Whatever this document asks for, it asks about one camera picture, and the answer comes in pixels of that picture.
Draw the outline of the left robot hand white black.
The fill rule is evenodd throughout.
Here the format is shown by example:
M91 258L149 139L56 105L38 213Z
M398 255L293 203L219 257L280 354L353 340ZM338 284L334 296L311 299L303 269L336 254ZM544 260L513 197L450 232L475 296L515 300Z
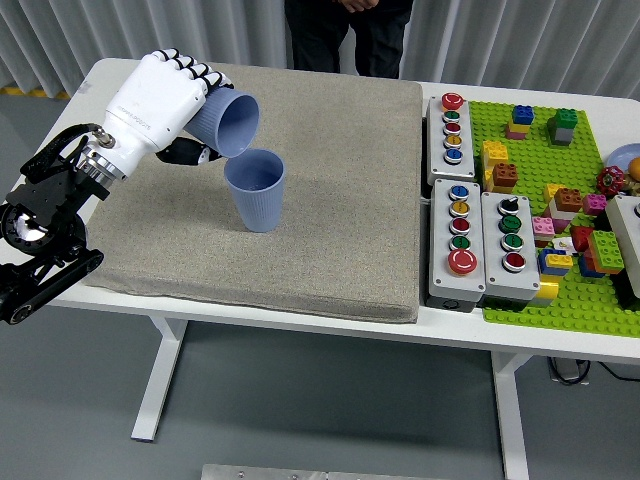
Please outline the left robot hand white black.
M83 149L84 170L107 183L131 176L140 160L168 147L219 87L223 73L175 48L145 55L105 111L101 130Z

